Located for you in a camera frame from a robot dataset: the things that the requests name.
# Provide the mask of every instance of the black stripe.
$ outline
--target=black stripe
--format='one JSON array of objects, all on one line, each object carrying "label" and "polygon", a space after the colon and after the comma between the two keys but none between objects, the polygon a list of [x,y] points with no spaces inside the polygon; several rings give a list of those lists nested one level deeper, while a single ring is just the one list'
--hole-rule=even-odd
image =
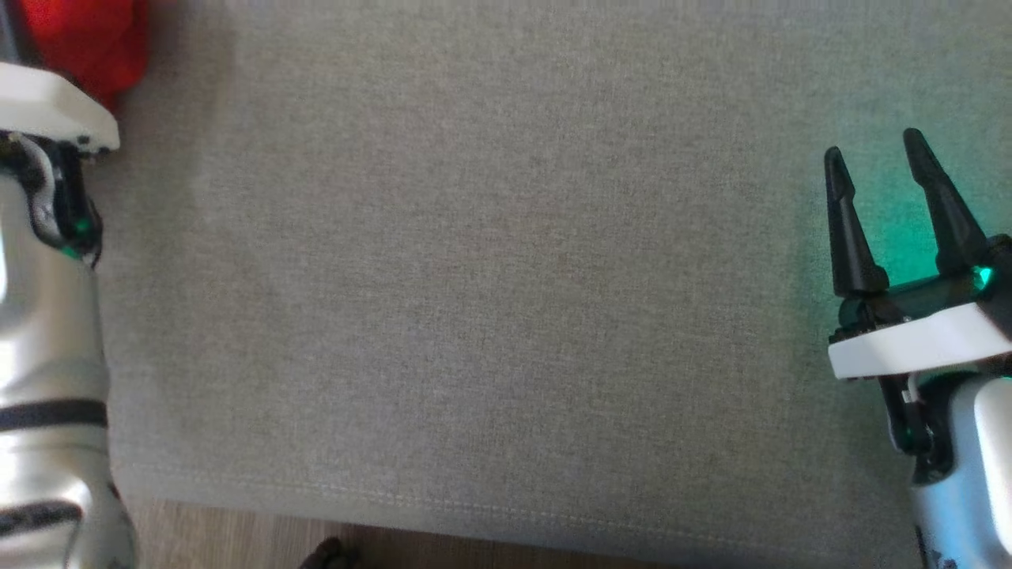
[{"label": "black stripe", "polygon": [[58,399],[0,409],[0,432],[69,424],[107,427],[105,403],[91,399]]}]

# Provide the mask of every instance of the green led indicator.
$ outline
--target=green led indicator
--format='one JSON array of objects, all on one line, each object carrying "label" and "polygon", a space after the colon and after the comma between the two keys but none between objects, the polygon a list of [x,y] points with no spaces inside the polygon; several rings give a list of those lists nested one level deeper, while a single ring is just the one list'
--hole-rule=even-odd
[{"label": "green led indicator", "polygon": [[988,281],[991,280],[991,275],[994,273],[994,269],[990,266],[975,266],[974,267],[974,288],[978,291],[983,291],[988,286]]}]

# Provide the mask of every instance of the gray cushion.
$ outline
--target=gray cushion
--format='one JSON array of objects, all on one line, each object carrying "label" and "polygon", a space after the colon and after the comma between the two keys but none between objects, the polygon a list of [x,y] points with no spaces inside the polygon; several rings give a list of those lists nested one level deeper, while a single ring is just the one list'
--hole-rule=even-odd
[{"label": "gray cushion", "polygon": [[877,388],[826,357],[822,155],[894,281],[933,271],[908,126],[1010,229],[1009,11],[961,6],[156,6],[123,148],[88,172],[121,485],[916,565]]}]

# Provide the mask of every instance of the red cloth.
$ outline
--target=red cloth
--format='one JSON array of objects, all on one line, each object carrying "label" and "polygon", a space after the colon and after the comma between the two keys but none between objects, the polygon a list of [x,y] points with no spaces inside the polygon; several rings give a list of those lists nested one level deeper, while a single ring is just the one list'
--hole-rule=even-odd
[{"label": "red cloth", "polygon": [[47,67],[110,110],[148,65],[147,0],[21,0]]}]

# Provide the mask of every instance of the silver robotic arm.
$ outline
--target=silver robotic arm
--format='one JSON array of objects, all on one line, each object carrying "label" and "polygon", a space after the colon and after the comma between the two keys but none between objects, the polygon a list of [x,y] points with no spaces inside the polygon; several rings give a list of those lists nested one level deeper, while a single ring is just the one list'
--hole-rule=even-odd
[{"label": "silver robotic arm", "polygon": [[930,569],[1012,568],[1012,239],[987,238],[924,136],[904,133],[938,244],[938,275],[890,287],[826,153],[837,378],[874,380],[890,437],[914,458],[914,531]]},{"label": "silver robotic arm", "polygon": [[116,125],[69,81],[32,67],[17,3],[3,8],[0,567],[134,569],[107,450],[92,270],[102,226],[81,178],[82,158],[118,147]]}]

